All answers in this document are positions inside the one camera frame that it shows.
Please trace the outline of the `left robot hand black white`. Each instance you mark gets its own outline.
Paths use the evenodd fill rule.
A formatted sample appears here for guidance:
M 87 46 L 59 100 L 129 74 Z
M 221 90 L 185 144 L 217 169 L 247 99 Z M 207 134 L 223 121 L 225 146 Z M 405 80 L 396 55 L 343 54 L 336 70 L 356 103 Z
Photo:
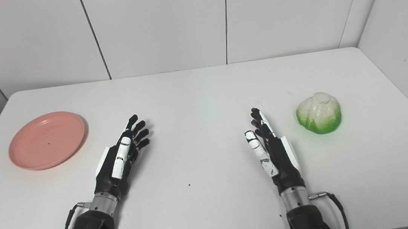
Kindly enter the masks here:
M 127 194 L 132 165 L 140 151 L 150 143 L 146 121 L 132 115 L 117 143 L 105 148 L 96 169 L 95 194 L 106 193 L 117 199 Z

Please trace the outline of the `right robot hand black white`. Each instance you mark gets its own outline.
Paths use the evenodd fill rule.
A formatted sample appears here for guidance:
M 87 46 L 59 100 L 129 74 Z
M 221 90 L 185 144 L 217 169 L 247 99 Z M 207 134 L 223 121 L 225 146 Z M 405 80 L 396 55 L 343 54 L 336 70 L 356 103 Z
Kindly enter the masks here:
M 305 187 L 299 162 L 287 138 L 274 133 L 261 110 L 252 108 L 250 115 L 255 130 L 246 131 L 245 139 L 278 192 L 281 194 L 289 188 Z

